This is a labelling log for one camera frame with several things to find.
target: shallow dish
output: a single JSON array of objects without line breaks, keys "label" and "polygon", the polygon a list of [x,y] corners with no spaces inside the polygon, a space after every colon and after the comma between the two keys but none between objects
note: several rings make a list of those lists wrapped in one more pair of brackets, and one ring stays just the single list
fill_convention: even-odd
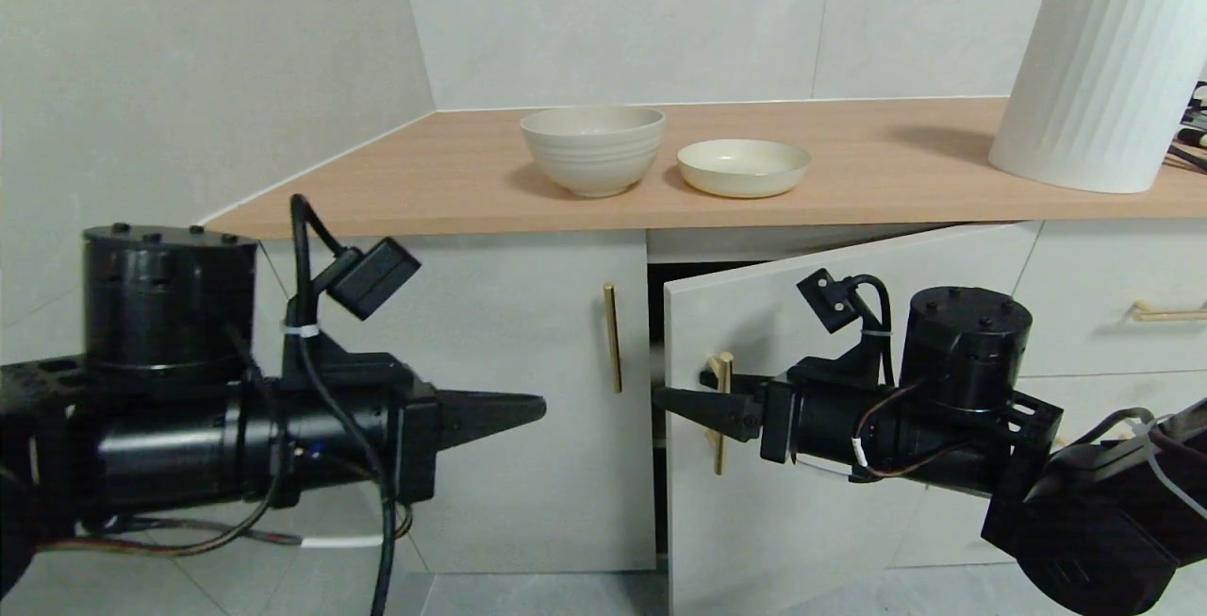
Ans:
[{"label": "shallow dish", "polygon": [[791,191],[809,165],[805,149],[771,140],[709,140],[678,152],[688,185],[716,196],[757,199]]}]

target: white bowl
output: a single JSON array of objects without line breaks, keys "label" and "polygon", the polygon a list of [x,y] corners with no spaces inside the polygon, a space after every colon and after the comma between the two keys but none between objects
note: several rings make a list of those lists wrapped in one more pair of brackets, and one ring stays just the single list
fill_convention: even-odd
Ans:
[{"label": "white bowl", "polygon": [[678,161],[683,180],[696,190],[757,199],[795,187],[810,156],[805,149],[770,140],[709,140],[682,147]]},{"label": "white bowl", "polygon": [[637,105],[590,105],[531,114],[520,121],[538,168],[578,196],[613,196],[649,170],[666,115]]}]

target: countertop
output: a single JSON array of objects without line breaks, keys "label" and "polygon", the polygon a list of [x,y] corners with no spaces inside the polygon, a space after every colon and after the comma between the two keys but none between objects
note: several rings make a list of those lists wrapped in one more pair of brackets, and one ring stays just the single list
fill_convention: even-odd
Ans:
[{"label": "countertop", "polygon": [[[583,199],[532,163],[531,110],[439,112],[214,219],[280,239],[301,192],[336,234],[473,234],[686,226],[877,225],[1106,217],[1207,217],[1207,174],[1164,165],[1142,194],[1051,187],[998,172],[989,149],[1003,97],[665,105],[658,161],[620,196]],[[683,182],[686,144],[759,138],[812,155],[801,184],[769,199],[724,199]]]}]

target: white lampshade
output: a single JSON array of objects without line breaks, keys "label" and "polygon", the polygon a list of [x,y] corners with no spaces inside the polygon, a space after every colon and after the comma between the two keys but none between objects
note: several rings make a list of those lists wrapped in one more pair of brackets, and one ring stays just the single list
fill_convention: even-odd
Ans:
[{"label": "white lampshade", "polygon": [[1043,0],[990,163],[1060,187],[1147,191],[1205,58],[1207,0]]}]

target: cabinet handle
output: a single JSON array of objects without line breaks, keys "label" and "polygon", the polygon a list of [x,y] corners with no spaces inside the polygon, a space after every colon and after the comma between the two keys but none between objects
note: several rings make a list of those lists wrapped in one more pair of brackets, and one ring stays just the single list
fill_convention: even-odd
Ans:
[{"label": "cabinet handle", "polygon": [[1207,321],[1207,307],[1202,309],[1153,309],[1148,301],[1136,301],[1132,307],[1132,320],[1141,324],[1154,324],[1158,321]]},{"label": "cabinet handle", "polygon": [[[729,394],[734,385],[734,355],[723,351],[709,359],[709,368],[717,376],[717,391]],[[712,444],[712,473],[718,477],[725,471],[725,437],[716,430],[709,430],[709,443]]]},{"label": "cabinet handle", "polygon": [[612,358],[612,390],[624,391],[620,378],[620,331],[616,324],[616,285],[604,284],[604,316],[607,318],[607,351]]}]

